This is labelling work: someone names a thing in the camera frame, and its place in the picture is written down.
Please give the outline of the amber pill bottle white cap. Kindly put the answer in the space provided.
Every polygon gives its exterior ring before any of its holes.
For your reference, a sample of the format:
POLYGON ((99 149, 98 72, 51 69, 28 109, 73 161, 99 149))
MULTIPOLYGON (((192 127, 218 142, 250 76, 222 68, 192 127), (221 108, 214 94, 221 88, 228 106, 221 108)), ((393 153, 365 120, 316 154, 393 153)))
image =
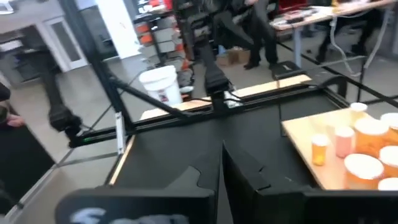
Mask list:
POLYGON ((377 190, 384 175, 381 161, 365 154, 350 154, 344 159, 346 186, 351 190, 377 190))

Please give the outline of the brown cardboard box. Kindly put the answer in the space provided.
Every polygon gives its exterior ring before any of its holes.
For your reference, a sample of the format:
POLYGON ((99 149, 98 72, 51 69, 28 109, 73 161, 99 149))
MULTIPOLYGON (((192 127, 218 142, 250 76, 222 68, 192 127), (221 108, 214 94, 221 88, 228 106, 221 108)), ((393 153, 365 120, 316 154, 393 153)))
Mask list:
POLYGON ((225 50, 216 56, 216 63, 222 67, 248 63, 250 51, 240 47, 225 50))

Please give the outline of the storage rack with bins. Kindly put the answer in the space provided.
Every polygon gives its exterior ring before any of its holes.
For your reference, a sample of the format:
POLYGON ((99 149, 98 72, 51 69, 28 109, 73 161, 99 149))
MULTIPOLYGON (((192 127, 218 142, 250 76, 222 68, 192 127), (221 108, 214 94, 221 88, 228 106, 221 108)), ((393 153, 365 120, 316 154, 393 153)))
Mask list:
POLYGON ((192 69, 175 16, 169 12, 142 14, 134 20, 139 52, 149 68, 173 65, 178 72, 192 69))

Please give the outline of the white door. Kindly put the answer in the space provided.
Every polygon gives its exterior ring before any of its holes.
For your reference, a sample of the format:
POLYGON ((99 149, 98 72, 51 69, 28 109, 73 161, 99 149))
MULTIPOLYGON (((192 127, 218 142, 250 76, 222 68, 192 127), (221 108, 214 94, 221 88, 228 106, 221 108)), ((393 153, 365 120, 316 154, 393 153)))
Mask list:
POLYGON ((64 16, 38 22, 35 26, 61 71, 68 72, 88 65, 64 16))

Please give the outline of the light wooden board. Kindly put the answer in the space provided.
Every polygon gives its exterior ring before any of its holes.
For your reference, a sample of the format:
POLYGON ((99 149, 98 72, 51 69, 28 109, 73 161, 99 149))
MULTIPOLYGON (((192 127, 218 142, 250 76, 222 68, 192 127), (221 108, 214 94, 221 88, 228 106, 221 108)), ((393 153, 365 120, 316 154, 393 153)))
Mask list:
MULTIPOLYGON (((284 121, 282 125, 321 188, 325 190, 348 189, 345 180, 345 158, 337 157, 335 152, 335 129, 348 126, 354 130, 349 108, 291 119, 284 121), (329 138, 329 146, 326 150, 326 159, 323 166, 316 166, 312 163, 311 139, 316 134, 325 134, 329 138)), ((354 151, 355 135, 351 154, 359 154, 354 151)))

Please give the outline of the white plastic bucket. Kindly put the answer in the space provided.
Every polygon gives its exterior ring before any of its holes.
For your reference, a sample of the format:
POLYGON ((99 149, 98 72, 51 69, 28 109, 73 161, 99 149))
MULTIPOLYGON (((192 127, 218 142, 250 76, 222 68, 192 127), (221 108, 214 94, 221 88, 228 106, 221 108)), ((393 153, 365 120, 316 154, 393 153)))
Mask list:
POLYGON ((152 98, 172 106, 183 102, 177 81, 177 72, 173 65, 144 71, 139 81, 152 98))

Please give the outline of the black floor mat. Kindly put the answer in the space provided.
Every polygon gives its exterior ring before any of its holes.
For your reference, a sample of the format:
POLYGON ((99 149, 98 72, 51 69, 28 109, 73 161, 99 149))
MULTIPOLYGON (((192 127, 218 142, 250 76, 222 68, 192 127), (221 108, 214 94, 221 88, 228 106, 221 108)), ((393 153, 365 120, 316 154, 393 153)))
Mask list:
POLYGON ((27 126, 0 127, 0 186, 21 199, 55 164, 27 126))

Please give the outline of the wooden desk white legs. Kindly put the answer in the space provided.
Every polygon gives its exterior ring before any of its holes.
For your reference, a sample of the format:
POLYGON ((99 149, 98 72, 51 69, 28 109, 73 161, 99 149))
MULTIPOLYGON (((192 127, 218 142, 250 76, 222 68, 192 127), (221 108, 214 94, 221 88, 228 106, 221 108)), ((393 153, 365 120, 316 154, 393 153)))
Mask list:
POLYGON ((278 22, 272 21, 271 26, 277 31, 283 31, 287 29, 293 30, 293 53, 294 62, 299 67, 302 66, 302 40, 301 31, 304 26, 314 24, 321 21, 327 21, 337 16, 346 16, 361 11, 367 11, 368 9, 374 9, 377 7, 392 6, 398 0, 376 0, 373 2, 365 0, 357 0, 354 3, 343 3, 340 6, 314 6, 316 13, 305 14, 304 12, 291 12, 290 14, 284 14, 282 19, 278 22))

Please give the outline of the person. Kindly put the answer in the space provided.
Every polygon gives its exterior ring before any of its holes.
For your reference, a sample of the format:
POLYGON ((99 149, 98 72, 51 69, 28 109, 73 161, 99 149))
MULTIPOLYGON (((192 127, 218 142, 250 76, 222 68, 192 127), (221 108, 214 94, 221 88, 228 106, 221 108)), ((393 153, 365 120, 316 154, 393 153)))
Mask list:
POLYGON ((23 118, 12 114, 8 100, 11 97, 11 91, 0 82, 0 124, 6 124, 11 127, 21 127, 25 125, 23 118))
POLYGON ((253 44, 245 44, 244 40, 236 37, 231 31, 225 28, 219 28, 219 34, 216 34, 215 41, 223 47, 238 46, 250 50, 249 61, 244 65, 246 70, 258 67, 261 57, 259 51, 261 47, 265 49, 265 58, 269 63, 269 69, 272 70, 279 61, 277 55, 277 37, 274 28, 270 25, 279 6, 279 0, 247 0, 252 5, 251 18, 244 22, 248 36, 253 44))
POLYGON ((335 25, 328 28, 328 34, 323 39, 322 44, 318 48, 318 55, 315 57, 317 62, 323 63, 325 61, 326 52, 331 44, 331 30, 332 34, 339 34, 344 26, 354 24, 356 22, 364 21, 365 25, 361 28, 361 35, 356 44, 351 46, 351 52, 355 55, 367 55, 366 42, 372 36, 373 32, 382 24, 382 10, 378 8, 371 9, 364 14, 350 14, 354 18, 340 17, 337 18, 335 25))

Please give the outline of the amber pill bottle white label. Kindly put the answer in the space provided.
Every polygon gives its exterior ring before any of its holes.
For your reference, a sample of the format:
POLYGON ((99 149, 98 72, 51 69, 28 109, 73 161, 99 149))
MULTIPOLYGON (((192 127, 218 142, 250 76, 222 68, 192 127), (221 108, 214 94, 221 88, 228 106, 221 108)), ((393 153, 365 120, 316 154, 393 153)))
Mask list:
POLYGON ((389 126, 374 118, 361 118, 354 124, 355 153, 366 154, 375 158, 379 151, 386 146, 389 126))

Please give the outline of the small pink pill bottle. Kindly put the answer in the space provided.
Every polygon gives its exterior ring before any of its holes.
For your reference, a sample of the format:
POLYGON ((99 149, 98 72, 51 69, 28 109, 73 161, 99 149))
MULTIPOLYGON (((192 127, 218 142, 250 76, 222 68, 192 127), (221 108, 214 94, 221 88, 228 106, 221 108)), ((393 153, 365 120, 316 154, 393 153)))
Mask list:
POLYGON ((354 130, 348 126, 335 129, 335 152, 337 157, 345 158, 353 152, 354 135, 354 130))

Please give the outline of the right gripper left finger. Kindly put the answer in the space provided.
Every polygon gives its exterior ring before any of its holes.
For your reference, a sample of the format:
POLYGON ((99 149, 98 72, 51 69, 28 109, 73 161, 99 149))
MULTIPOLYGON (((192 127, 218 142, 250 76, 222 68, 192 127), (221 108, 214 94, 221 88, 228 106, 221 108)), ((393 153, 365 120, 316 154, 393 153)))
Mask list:
POLYGON ((201 190, 208 192, 208 200, 205 205, 206 221, 200 221, 200 224, 216 224, 218 213, 218 191, 220 182, 220 168, 222 147, 215 146, 205 149, 198 155, 184 172, 180 174, 171 184, 169 189, 179 190, 201 190))

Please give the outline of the black aluminium table frame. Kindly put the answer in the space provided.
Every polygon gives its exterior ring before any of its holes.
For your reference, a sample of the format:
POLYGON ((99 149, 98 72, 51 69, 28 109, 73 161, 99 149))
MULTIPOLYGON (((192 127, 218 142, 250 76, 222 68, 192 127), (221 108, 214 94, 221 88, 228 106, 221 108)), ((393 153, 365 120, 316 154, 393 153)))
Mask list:
POLYGON ((235 108, 229 108, 225 111, 217 112, 213 109, 211 98, 203 100, 203 105, 197 109, 189 109, 187 111, 178 110, 171 106, 162 103, 149 95, 131 87, 128 83, 123 82, 116 77, 105 65, 98 56, 98 50, 93 40, 93 36, 87 31, 87 24, 84 18, 78 11, 77 5, 74 0, 58 0, 61 5, 67 22, 70 24, 72 32, 77 36, 78 43, 83 47, 83 53, 91 64, 97 78, 105 90, 107 97, 111 102, 111 106, 115 112, 120 113, 123 121, 127 126, 123 131, 128 136, 134 136, 139 133, 152 131, 155 129, 172 128, 183 125, 190 125, 194 123, 204 122, 209 119, 220 119, 232 114, 243 113, 253 108, 261 108, 267 105, 272 105, 280 102, 283 98, 288 96, 295 96, 300 91, 307 90, 325 90, 328 85, 338 85, 337 93, 332 93, 330 96, 335 101, 345 101, 346 85, 351 83, 359 88, 360 91, 366 91, 382 102, 386 102, 395 108, 398 108, 398 102, 389 96, 382 95, 379 92, 357 82, 350 77, 342 74, 334 74, 325 81, 317 83, 315 81, 305 82, 303 84, 294 84, 292 87, 281 87, 281 79, 276 77, 276 90, 267 90, 260 93, 249 94, 248 96, 239 96, 243 105, 235 108), (166 114, 160 118, 149 118, 143 121, 133 122, 128 110, 122 101, 119 91, 123 90, 126 93, 135 96, 136 98, 155 106, 156 108, 164 111, 166 114))

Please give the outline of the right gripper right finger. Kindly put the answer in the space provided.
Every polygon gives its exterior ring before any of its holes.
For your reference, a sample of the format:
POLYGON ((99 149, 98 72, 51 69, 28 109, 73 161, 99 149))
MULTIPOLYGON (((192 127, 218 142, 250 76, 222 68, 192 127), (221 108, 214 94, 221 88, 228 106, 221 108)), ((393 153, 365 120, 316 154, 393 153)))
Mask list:
POLYGON ((234 224, 304 224, 309 189, 223 144, 223 176, 234 224))

